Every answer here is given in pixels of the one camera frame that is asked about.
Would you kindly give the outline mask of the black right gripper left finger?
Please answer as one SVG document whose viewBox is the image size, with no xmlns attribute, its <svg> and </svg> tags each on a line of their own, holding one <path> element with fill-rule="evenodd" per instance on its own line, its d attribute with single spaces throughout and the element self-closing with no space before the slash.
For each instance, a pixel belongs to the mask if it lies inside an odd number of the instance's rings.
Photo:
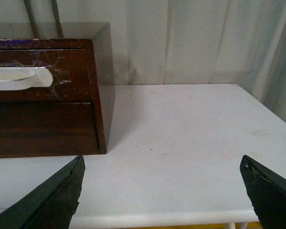
<svg viewBox="0 0 286 229">
<path fill-rule="evenodd" d="M 84 172 L 84 158 L 77 156 L 0 213 L 0 229 L 67 229 L 79 205 Z"/>
</svg>

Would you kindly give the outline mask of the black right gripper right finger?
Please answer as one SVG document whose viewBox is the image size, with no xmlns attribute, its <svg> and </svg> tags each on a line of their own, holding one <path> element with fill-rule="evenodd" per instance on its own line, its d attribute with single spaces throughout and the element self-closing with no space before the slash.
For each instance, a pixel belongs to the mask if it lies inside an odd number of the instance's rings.
<svg viewBox="0 0 286 229">
<path fill-rule="evenodd" d="M 240 172 L 262 228 L 286 229 L 286 179 L 247 155 Z"/>
</svg>

